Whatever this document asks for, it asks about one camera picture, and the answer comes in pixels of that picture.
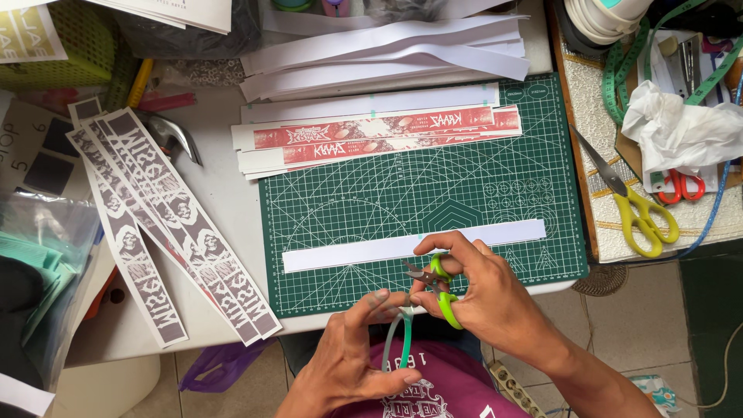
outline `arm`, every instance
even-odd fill
[[[369,325],[392,322],[398,307],[408,305],[407,293],[380,289],[333,314],[274,418],[320,418],[352,402],[396,395],[421,380],[416,369],[383,373],[369,360]]]
[[[658,418],[660,413],[627,378],[568,340],[542,314],[508,262],[482,241],[458,231],[426,237],[415,253],[450,250],[441,257],[450,274],[470,282],[464,298],[452,303],[459,323],[480,340],[519,358],[550,377],[582,418]],[[410,300],[443,318],[433,293],[414,283]]]

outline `white table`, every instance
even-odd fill
[[[521,32],[525,38],[527,58],[531,60],[530,74],[552,71],[542,3],[539,0],[525,0],[519,8],[521,13],[532,16],[531,20],[519,23],[522,25]],[[364,91],[460,83],[488,78],[492,76],[475,71],[462,71],[425,80],[417,79],[410,83],[398,81],[394,84],[369,85]],[[351,90],[344,89],[334,93],[350,92]],[[246,181],[237,170],[237,156],[232,149],[230,134],[230,125],[240,123],[240,106],[245,104],[245,100],[237,88],[205,89],[199,91],[197,96],[198,105],[163,113],[191,133],[204,164],[203,167],[199,167],[185,155],[175,154],[175,168],[242,260],[263,294],[268,296],[258,185]],[[180,273],[175,264],[169,262],[153,245],[149,246],[149,250],[181,316],[189,340],[161,350],[151,337],[133,300],[127,297],[119,304],[109,302],[102,305],[96,318],[84,321],[80,325],[70,347],[66,367],[238,341],[237,335],[209,306],[201,291]],[[532,295],[557,292],[567,289],[573,282],[530,286],[528,289]],[[123,283],[115,284],[121,289],[126,289]],[[284,329],[279,335],[323,328],[329,316],[330,313],[324,313],[282,319]]]

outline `green cutting mat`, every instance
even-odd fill
[[[522,136],[358,158],[260,181],[276,316],[344,310],[368,292],[411,284],[400,260],[284,273],[282,253],[301,248],[538,218],[547,238],[493,250],[527,286],[588,274],[557,73],[498,81],[501,106],[519,106]],[[466,292],[464,277],[452,290]]]

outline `green measuring tape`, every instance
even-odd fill
[[[621,125],[624,122],[624,115],[629,106],[629,95],[627,94],[627,85],[625,79],[629,73],[632,65],[635,64],[640,53],[645,50],[645,80],[652,79],[652,71],[650,70],[650,50],[652,47],[652,41],[655,38],[655,33],[658,29],[666,23],[669,19],[678,16],[679,14],[693,9],[706,0],[689,0],[671,10],[658,21],[655,27],[648,37],[650,21],[647,17],[643,17],[640,20],[640,30],[637,32],[635,41],[629,48],[627,55],[623,55],[622,42],[616,41],[609,49],[609,55],[606,57],[606,66],[604,67],[603,78],[601,79],[601,97],[604,102],[606,111],[609,112],[611,119],[617,124]],[[698,105],[712,89],[717,86],[722,80],[722,77],[727,73],[727,70],[733,65],[733,61],[738,57],[738,52],[743,48],[743,36],[738,38],[738,41],[733,46],[733,49],[722,61],[722,64],[709,76],[707,79],[699,85],[699,87],[686,99],[684,102],[687,105],[696,106]]]

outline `electrical outlet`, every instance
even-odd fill
[[[533,418],[547,418],[544,411],[529,396],[526,390],[519,385],[516,378],[508,372],[508,369],[500,361],[496,361],[490,366],[490,372],[496,377],[499,386],[508,393],[512,402],[520,406],[524,412]]]

